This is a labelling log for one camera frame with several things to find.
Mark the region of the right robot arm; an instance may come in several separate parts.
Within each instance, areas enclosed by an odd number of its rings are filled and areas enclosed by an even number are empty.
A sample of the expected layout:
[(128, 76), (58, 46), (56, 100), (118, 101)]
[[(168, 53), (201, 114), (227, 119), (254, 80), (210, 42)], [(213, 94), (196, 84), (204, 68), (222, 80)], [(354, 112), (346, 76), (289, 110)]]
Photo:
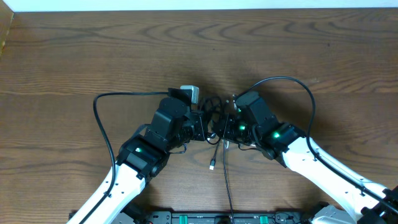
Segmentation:
[(222, 112), (212, 130), (256, 149), (304, 176), (329, 195), (354, 223), (397, 223), (397, 189), (373, 182), (324, 151), (307, 133), (281, 123), (258, 92), (234, 98), (234, 114)]

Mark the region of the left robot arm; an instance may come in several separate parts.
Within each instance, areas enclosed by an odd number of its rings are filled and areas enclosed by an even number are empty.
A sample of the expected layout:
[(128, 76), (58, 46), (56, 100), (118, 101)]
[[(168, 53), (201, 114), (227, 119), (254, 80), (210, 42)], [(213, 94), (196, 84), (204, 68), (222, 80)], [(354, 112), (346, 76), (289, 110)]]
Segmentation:
[(190, 141), (205, 140), (203, 113), (193, 111), (198, 97), (161, 100), (152, 122), (143, 124), (120, 148), (114, 167), (70, 223), (111, 223)]

